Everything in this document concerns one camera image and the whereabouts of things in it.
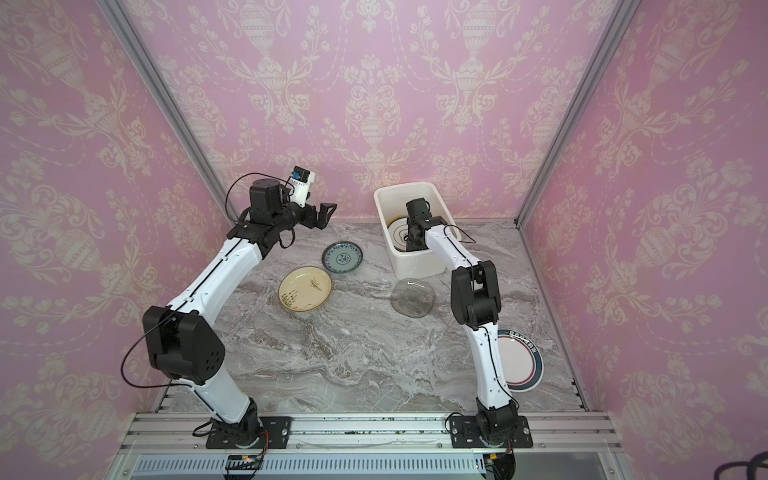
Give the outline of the white plate black rim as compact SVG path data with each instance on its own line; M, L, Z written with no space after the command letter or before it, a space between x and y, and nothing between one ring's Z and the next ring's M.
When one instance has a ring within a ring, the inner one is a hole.
M407 251L408 225L407 217L401 216L393 219L387 225L387 232L396 251Z

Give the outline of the cream plate with plant motif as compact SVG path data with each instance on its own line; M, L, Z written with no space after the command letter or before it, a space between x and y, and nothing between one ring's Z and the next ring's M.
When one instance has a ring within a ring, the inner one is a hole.
M278 288L278 297L287 310L306 313L321 307L332 290L333 281L325 270L304 266L284 277Z

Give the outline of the white plate red green rim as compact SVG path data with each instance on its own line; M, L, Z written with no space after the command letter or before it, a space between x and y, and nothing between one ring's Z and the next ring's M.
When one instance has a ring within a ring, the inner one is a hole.
M537 346L525 335L507 329L498 331L498 346L508 389L522 393L536 388L544 373Z

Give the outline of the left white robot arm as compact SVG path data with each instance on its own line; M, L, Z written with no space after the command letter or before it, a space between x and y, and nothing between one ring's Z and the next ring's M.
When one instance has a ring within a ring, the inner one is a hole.
M232 379L226 349L214 330L218 316L245 276L298 226L327 227L337 206L309 204L314 172L295 167L286 179L257 173L249 188L250 205L233 221L214 259L165 306L151 306L142 317L150 366L167 377L167 386L187 387L209 409L207 448L256 448L266 452L273 438L255 400Z

